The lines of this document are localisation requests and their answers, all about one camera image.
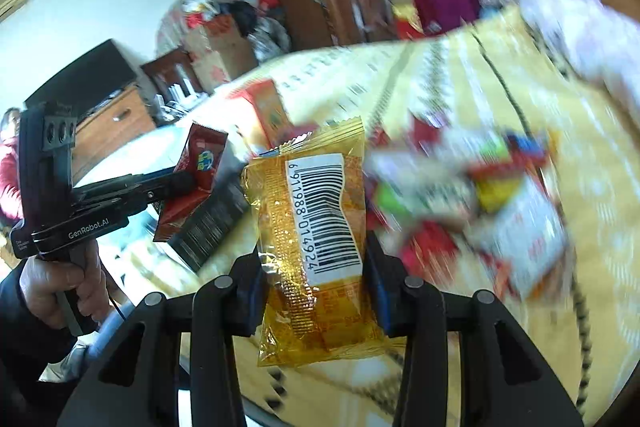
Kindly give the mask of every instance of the patterned bedspread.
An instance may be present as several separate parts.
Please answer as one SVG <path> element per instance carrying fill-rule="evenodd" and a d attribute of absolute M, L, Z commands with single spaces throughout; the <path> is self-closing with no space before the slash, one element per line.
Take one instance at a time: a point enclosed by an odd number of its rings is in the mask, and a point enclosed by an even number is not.
<path fill-rule="evenodd" d="M 461 126 L 521 129 L 522 116 L 533 130 L 560 133 L 559 185 L 577 246 L 574 302 L 553 310 L 525 303 L 514 315 L 577 401 L 586 425 L 592 425 L 640 357 L 640 257 L 634 251 L 636 238 L 640 241 L 640 135 L 606 93 L 566 67 L 557 68 L 513 8 L 436 40 L 281 57 L 220 88 L 191 120 L 227 130 L 242 155 L 244 143 L 234 132 L 242 114 L 232 111 L 224 96 L 264 77 L 274 78 L 294 123 L 361 115 L 368 130 L 382 124 L 394 137 L 407 127 L 410 111 L 438 105 Z M 175 296 L 226 273 L 238 255 L 252 250 L 256 235 L 247 217 L 199 277 L 149 241 L 130 245 L 107 264 L 118 263 L 126 273 L 124 290 L 136 302 L 156 289 Z M 185 336 L 185 357 L 188 343 Z M 448 423 L 453 426 L 460 413 L 455 339 L 450 347 Z M 254 338 L 236 339 L 236 358 L 242 393 L 285 422 L 309 427 L 391 422 L 401 373 L 396 353 L 282 368 L 280 375 L 256 366 Z"/>

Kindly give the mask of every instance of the barcode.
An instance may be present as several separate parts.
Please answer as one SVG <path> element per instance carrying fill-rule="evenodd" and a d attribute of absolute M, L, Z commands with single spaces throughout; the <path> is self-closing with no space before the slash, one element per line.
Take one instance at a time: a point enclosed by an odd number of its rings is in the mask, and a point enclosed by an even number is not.
<path fill-rule="evenodd" d="M 342 209 L 341 154 L 287 161 L 287 182 L 309 286 L 362 274 L 362 261 Z"/>

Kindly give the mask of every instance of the television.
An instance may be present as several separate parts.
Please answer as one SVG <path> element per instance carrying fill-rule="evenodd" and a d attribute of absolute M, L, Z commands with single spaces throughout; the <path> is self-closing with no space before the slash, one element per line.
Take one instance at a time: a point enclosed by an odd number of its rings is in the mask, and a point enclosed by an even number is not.
<path fill-rule="evenodd" d="M 52 76 L 24 101 L 24 105 L 30 108 L 40 102 L 56 100 L 71 105 L 81 118 L 112 92 L 136 79 L 136 73 L 113 41 L 108 40 Z"/>

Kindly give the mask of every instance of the silver screw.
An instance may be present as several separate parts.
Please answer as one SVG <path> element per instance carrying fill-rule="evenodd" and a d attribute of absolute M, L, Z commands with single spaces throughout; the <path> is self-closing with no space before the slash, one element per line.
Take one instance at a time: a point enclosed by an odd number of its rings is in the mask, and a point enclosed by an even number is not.
<path fill-rule="evenodd" d="M 233 283 L 234 280 L 231 279 L 231 277 L 228 275 L 221 275 L 213 281 L 213 284 L 216 286 L 216 288 L 220 288 L 221 290 L 224 288 L 229 288 L 229 286 L 231 286 Z"/>
<path fill-rule="evenodd" d="M 145 297 L 145 304 L 147 306 L 155 306 L 156 304 L 159 304 L 161 300 L 162 294 L 160 292 L 153 292 L 149 293 L 149 295 Z"/>
<path fill-rule="evenodd" d="M 424 281 L 415 275 L 408 275 L 404 278 L 404 285 L 407 286 L 407 288 L 419 288 L 423 284 Z"/>
<path fill-rule="evenodd" d="M 491 304 L 495 300 L 494 294 L 487 290 L 480 290 L 476 294 L 476 298 L 482 302 L 482 304 Z"/>

